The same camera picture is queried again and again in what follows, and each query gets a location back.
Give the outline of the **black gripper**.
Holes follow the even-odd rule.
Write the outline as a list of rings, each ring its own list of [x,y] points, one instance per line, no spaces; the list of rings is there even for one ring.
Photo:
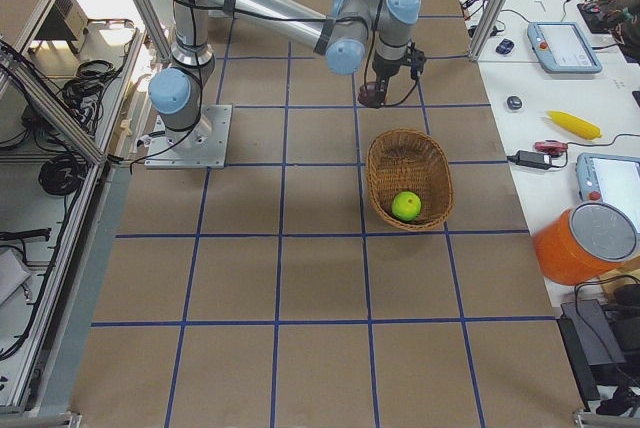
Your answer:
[[[378,106],[386,105],[390,78],[397,75],[401,67],[408,67],[410,78],[416,81],[422,75],[424,65],[425,54],[414,45],[376,48],[373,69],[377,76]]]

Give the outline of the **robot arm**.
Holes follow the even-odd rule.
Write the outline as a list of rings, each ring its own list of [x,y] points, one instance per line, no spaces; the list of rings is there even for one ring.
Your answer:
[[[421,0],[333,0],[323,15],[294,0],[172,0],[174,39],[171,64],[151,80],[148,93],[164,124],[170,147],[200,147],[213,131],[202,108],[203,91],[214,70],[208,20],[212,11],[242,19],[307,46],[325,58],[330,71],[351,75],[374,49],[376,78],[360,89],[359,102],[378,108],[386,103],[392,77],[407,67],[418,79],[426,57],[412,40]]]

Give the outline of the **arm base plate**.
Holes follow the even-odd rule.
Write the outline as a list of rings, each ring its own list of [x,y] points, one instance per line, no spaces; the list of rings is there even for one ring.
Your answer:
[[[222,169],[226,161],[232,113],[230,104],[204,106],[199,123],[185,139],[185,133],[167,131],[161,116],[157,115],[155,128],[164,134],[151,140],[145,167]]]

